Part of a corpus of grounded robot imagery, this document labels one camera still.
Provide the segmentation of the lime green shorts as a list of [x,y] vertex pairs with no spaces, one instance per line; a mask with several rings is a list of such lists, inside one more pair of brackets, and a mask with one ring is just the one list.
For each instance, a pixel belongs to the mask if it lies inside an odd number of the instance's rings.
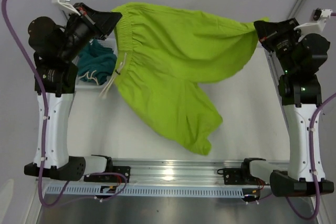
[[222,124],[202,83],[232,77],[258,43],[252,22],[200,10],[130,2],[115,29],[117,62],[106,96],[116,86],[136,115],[160,136],[208,155],[209,136]]

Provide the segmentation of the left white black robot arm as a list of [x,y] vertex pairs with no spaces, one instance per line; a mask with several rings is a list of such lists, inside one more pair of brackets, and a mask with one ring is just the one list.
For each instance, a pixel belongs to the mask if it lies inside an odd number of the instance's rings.
[[65,26],[46,16],[29,24],[28,43],[35,51],[39,140],[34,160],[24,167],[25,175],[63,181],[78,181],[89,174],[102,182],[113,178],[111,158],[70,156],[67,132],[78,73],[73,60],[91,39],[106,40],[121,18],[119,12],[101,12],[76,3]]

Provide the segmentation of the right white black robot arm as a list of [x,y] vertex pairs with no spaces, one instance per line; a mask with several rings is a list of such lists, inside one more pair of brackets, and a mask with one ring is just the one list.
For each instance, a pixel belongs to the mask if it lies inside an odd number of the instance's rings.
[[270,185],[276,197],[309,197],[334,192],[320,158],[318,123],[323,106],[316,75],[328,58],[330,42],[318,31],[304,31],[296,19],[278,23],[256,21],[259,42],[273,52],[283,75],[278,91],[288,123],[290,160],[287,171],[262,158],[246,158],[240,179],[251,184],[258,178]]

